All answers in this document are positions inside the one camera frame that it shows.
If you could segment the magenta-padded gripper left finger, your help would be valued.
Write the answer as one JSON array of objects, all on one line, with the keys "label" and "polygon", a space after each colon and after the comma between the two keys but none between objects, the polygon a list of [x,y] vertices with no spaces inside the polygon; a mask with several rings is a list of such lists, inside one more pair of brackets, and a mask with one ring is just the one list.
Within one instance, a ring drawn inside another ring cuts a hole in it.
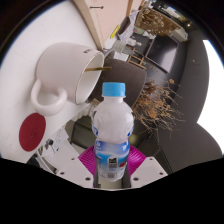
[{"label": "magenta-padded gripper left finger", "polygon": [[57,176],[84,188],[94,187],[96,159],[92,147],[78,157],[71,157],[57,172]]}]

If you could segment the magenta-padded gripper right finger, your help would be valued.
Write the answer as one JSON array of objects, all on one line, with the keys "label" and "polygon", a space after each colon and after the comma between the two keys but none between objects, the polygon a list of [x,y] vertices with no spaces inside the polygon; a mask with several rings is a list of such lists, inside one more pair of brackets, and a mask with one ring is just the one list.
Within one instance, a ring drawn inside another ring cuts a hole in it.
[{"label": "magenta-padded gripper right finger", "polygon": [[167,172],[154,157],[146,157],[138,149],[130,147],[127,168],[122,178],[123,188],[140,188],[165,176]]}]

